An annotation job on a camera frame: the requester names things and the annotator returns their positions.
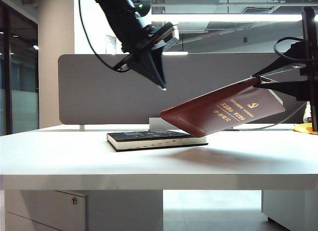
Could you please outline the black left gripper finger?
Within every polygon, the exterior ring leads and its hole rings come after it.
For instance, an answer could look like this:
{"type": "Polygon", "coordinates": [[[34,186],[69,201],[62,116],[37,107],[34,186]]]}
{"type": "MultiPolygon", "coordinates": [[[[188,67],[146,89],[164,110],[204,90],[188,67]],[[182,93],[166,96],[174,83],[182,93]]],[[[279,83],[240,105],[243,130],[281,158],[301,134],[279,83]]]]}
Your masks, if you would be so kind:
{"type": "Polygon", "coordinates": [[[151,50],[151,56],[155,66],[155,78],[158,81],[159,87],[165,91],[166,90],[166,80],[165,80],[165,73],[163,69],[163,62],[162,62],[162,52],[163,47],[153,47],[151,50]]]}
{"type": "Polygon", "coordinates": [[[155,66],[151,56],[151,51],[141,54],[134,54],[132,62],[130,63],[130,69],[136,71],[158,85],[158,81],[155,78],[155,66]]]}

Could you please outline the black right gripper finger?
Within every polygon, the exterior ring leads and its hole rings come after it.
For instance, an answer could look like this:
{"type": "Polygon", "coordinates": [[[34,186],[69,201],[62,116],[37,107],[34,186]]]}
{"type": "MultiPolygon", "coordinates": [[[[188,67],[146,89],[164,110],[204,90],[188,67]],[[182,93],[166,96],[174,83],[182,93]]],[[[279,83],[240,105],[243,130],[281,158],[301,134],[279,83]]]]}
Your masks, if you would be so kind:
{"type": "Polygon", "coordinates": [[[297,101],[312,100],[310,94],[310,82],[308,80],[259,83],[253,87],[275,90],[293,96],[297,101]]]}
{"type": "Polygon", "coordinates": [[[282,72],[290,71],[293,69],[300,69],[300,75],[309,76],[311,74],[310,56],[308,41],[298,41],[291,45],[291,48],[285,53],[281,53],[277,50],[277,41],[274,43],[274,51],[279,56],[274,62],[260,71],[251,75],[252,77],[265,77],[269,75],[279,74],[282,72]]]}

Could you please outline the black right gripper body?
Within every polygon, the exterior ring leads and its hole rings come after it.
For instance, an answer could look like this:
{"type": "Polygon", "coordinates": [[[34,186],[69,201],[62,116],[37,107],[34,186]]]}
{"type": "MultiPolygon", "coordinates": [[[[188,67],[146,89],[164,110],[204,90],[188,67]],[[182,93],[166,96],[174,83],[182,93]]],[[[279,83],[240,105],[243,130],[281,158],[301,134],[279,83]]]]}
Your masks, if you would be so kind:
{"type": "Polygon", "coordinates": [[[307,76],[305,87],[301,89],[301,101],[309,101],[311,105],[313,131],[318,130],[318,28],[315,22],[316,12],[310,7],[304,7],[302,12],[303,39],[305,43],[305,58],[309,61],[300,69],[300,74],[307,76]]]}

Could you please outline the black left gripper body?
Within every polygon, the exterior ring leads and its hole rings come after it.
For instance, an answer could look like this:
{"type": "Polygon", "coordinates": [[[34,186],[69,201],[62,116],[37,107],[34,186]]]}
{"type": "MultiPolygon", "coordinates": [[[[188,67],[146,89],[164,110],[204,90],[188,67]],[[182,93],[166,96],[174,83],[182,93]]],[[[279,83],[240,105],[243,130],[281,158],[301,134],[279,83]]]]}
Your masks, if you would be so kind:
{"type": "Polygon", "coordinates": [[[161,28],[147,25],[135,34],[124,36],[122,51],[129,53],[114,65],[115,70],[136,70],[148,64],[148,59],[161,63],[162,52],[174,45],[174,25],[166,23],[161,28]]]}

